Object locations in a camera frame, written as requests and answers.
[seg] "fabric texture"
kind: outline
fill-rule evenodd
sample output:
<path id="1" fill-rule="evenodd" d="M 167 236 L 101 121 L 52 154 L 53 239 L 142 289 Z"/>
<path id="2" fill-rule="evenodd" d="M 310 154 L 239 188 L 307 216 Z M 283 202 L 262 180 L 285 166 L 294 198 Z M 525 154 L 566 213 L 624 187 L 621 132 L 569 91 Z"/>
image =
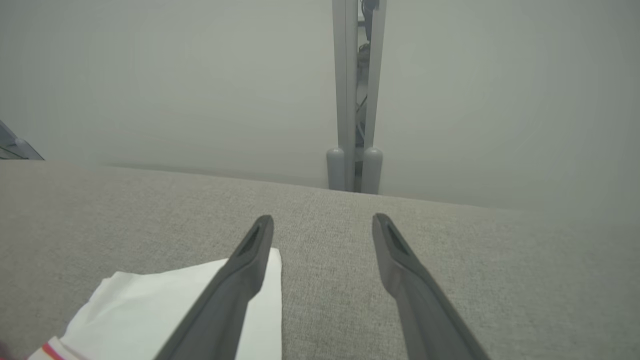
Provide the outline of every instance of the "fabric texture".
<path id="1" fill-rule="evenodd" d="M 640 357 L 640 227 L 221 177 L 0 161 L 0 341 L 33 353 L 116 271 L 228 257 L 260 215 L 284 359 L 406 359 L 371 217 L 386 213 L 493 360 Z"/>

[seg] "gray couch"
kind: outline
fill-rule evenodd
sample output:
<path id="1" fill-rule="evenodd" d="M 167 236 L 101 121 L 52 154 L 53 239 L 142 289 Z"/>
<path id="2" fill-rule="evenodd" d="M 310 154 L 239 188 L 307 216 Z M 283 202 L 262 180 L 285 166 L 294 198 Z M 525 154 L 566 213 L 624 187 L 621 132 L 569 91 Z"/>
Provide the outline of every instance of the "gray couch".
<path id="1" fill-rule="evenodd" d="M 229 256 L 271 214 L 285 359 L 406 359 L 378 274 L 388 214 L 494 359 L 639 359 L 640 227 L 124 168 L 0 161 L 0 341 L 32 353 L 120 270 Z"/>

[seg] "white wall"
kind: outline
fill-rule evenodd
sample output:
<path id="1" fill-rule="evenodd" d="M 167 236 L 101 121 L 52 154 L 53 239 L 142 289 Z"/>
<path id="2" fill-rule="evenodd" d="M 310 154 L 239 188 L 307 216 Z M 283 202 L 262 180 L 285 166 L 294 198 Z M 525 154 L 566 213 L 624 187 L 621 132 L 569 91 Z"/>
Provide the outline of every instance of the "white wall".
<path id="1" fill-rule="evenodd" d="M 45 159 L 326 187 L 330 1 L 3 0 L 0 119 Z"/>
<path id="2" fill-rule="evenodd" d="M 640 220 L 640 2 L 388 1 L 380 193 Z"/>

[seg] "gray cylindrical foot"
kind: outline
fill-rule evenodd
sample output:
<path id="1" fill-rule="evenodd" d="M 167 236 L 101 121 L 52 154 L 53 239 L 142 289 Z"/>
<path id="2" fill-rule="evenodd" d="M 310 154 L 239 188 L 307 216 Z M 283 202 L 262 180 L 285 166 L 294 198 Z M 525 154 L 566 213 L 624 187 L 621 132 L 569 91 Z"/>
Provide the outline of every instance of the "gray cylindrical foot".
<path id="1" fill-rule="evenodd" d="M 380 172 L 382 171 L 382 151 L 370 147 L 364 151 L 362 163 L 362 192 L 378 193 Z"/>
<path id="2" fill-rule="evenodd" d="M 345 191 L 344 151 L 339 147 L 326 152 L 326 170 L 329 175 L 329 189 Z"/>

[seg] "metal frame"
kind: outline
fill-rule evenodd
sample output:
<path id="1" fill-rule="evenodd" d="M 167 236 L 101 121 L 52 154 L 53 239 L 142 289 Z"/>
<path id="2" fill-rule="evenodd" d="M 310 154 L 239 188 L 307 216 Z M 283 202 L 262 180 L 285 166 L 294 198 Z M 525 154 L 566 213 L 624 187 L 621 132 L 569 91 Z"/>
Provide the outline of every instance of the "metal frame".
<path id="1" fill-rule="evenodd" d="M 343 155 L 338 149 L 330 149 L 327 164 L 330 188 L 351 192 L 355 176 L 358 0 L 333 0 L 332 8 L 338 148 Z M 344 168 L 343 188 L 337 180 L 340 177 L 337 170 L 340 156 Z"/>
<path id="2" fill-rule="evenodd" d="M 382 65 L 382 44 L 385 38 L 385 17 L 387 0 L 379 0 L 373 10 L 371 26 L 371 52 L 369 58 L 369 88 L 367 91 L 367 117 L 362 156 L 362 192 L 378 193 L 382 173 L 382 151 L 373 146 L 378 111 L 378 90 L 380 89 L 380 68 Z"/>

